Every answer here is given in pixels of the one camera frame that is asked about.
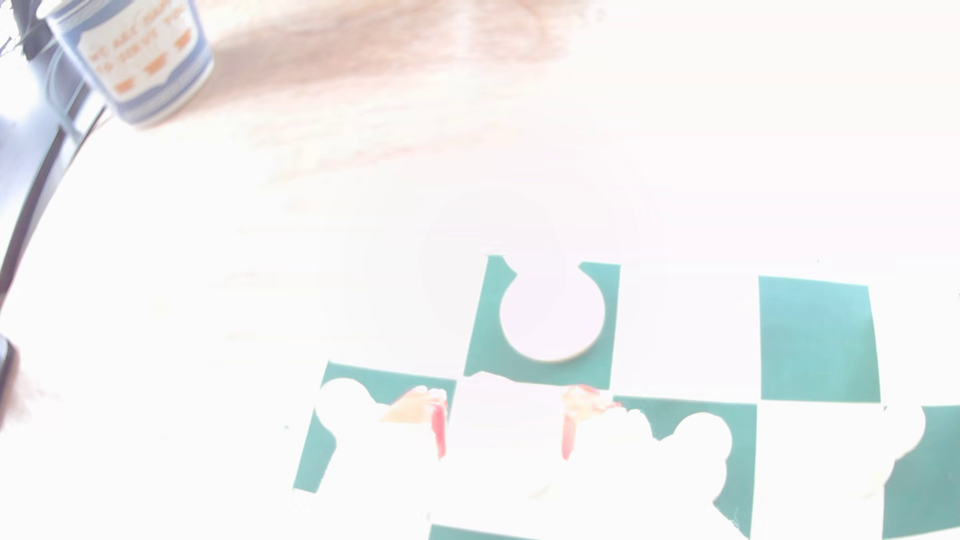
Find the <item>chess piece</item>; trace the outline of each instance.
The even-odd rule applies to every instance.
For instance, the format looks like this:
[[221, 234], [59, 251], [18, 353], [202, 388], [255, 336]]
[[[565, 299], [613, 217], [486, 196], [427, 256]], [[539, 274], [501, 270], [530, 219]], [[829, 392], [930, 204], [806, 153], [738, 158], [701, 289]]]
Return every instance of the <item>chess piece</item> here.
[[503, 295], [500, 323], [519, 353], [545, 362], [578, 356], [599, 337], [606, 316], [600, 287], [575, 266], [509, 258], [516, 278]]
[[316, 411], [337, 442], [318, 492], [331, 537], [421, 537], [445, 447], [444, 391], [418, 386], [381, 405], [359, 382], [337, 379], [321, 388]]
[[881, 493], [896, 461], [917, 448], [924, 437], [926, 417], [919, 405], [889, 405], [879, 415], [879, 422], [867, 426], [870, 431], [853, 446], [859, 458], [854, 456], [847, 467], [850, 489], [862, 498]]
[[742, 539], [712, 505], [726, 481], [730, 430], [699, 413], [657, 441], [642, 412], [613, 407], [587, 419], [553, 494], [557, 538]]
[[564, 401], [564, 434], [561, 441], [561, 455], [570, 459], [577, 440], [577, 427], [585, 421], [602, 415], [605, 411], [619, 407], [609, 396], [609, 392], [600, 392], [585, 384], [576, 384], [566, 389]]

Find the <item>white chess piece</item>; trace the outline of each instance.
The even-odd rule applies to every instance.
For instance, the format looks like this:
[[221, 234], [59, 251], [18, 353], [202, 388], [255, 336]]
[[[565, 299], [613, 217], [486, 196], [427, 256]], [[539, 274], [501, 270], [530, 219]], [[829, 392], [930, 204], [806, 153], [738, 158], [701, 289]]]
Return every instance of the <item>white chess piece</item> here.
[[508, 258], [516, 278], [503, 295], [500, 323], [507, 341], [534, 360], [571, 359], [596, 341], [606, 316], [600, 287], [576, 266], [547, 267]]
[[727, 481], [727, 456], [732, 448], [727, 423], [706, 412], [691, 414], [661, 444], [664, 461], [670, 463], [664, 470], [672, 470], [672, 479], [664, 479], [666, 491], [712, 503]]
[[330, 537], [412, 539], [429, 529], [436, 435], [429, 423], [381, 422], [387, 410], [356, 380], [321, 388], [317, 417], [337, 441], [318, 492]]
[[743, 539], [713, 506], [726, 481], [730, 430], [700, 413], [653, 438], [639, 411], [622, 407], [586, 420], [558, 491], [558, 538]]
[[893, 458], [901, 459], [924, 438], [926, 416], [918, 405], [889, 405], [883, 411], [883, 424]]

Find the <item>wooden table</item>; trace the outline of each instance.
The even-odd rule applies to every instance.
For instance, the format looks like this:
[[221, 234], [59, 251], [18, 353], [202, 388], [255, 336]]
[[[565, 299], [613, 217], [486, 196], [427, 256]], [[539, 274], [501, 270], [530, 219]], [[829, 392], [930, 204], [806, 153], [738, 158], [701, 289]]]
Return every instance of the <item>wooden table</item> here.
[[487, 253], [623, 263], [621, 327], [644, 272], [960, 276], [955, 8], [198, 3], [212, 79], [4, 305], [10, 538], [266, 537], [324, 363], [454, 375]]

